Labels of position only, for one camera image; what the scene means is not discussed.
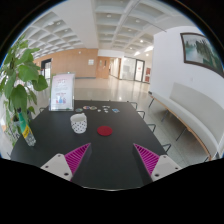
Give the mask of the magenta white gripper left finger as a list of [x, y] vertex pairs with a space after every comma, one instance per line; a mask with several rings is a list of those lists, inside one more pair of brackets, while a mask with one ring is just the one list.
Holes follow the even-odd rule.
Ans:
[[70, 181], [81, 165], [91, 144], [84, 144], [67, 154], [56, 154], [47, 161], [42, 169]]

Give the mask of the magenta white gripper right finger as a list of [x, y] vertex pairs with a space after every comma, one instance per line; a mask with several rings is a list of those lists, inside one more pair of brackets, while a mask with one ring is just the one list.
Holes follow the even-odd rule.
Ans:
[[181, 167], [168, 155], [159, 156], [138, 144], [133, 144], [133, 146], [138, 158], [140, 159], [140, 169], [144, 172], [145, 176], [149, 176], [152, 181], [157, 181], [181, 170]]

